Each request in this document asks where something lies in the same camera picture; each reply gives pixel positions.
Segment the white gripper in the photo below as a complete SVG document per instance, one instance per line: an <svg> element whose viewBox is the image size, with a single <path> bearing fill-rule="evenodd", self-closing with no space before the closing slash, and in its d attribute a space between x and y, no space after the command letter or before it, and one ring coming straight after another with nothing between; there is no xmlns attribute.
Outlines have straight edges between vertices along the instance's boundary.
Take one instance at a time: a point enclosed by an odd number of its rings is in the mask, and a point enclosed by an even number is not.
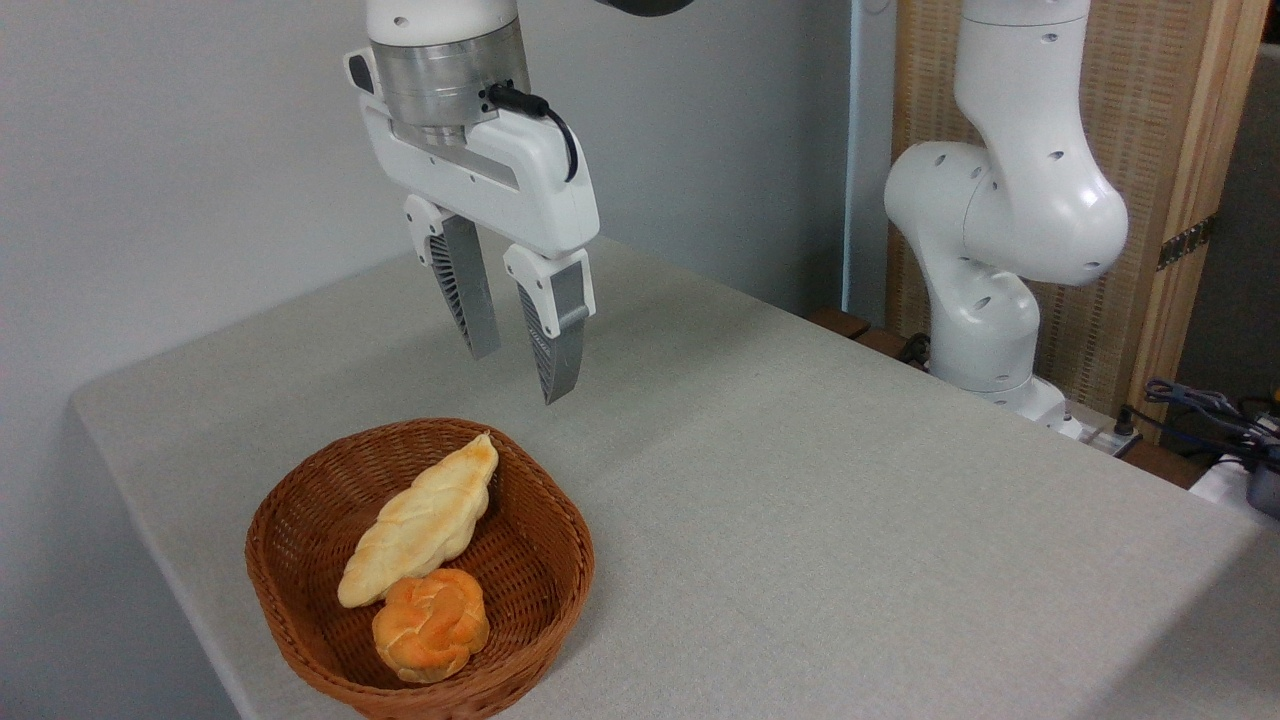
<svg viewBox="0 0 1280 720"><path fill-rule="evenodd" d="M556 123L544 99L503 78L471 90L483 113L477 124L462 128L452 145L434 145L434 128L393 117L370 47L347 54L346 64L383 170L415 193L403 205L415 252L468 351L483 359L500 347L476 223L521 245L503 261L518 286L544 401L563 397L577 383L585 323L596 314L581 247L600 231L572 131Z"/></svg>

